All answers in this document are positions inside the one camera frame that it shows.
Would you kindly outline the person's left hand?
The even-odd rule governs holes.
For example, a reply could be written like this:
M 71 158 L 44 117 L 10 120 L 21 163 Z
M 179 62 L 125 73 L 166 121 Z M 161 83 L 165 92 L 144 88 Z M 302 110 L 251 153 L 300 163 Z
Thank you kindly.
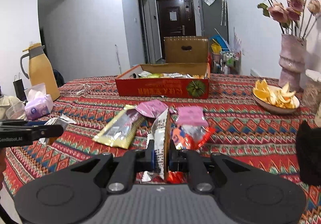
M 4 175 L 3 172 L 6 170 L 7 168 L 7 164 L 5 162 L 5 155 L 6 155 L 6 149 L 3 148 L 0 151 L 0 190 L 3 187 L 3 180 L 4 180 Z

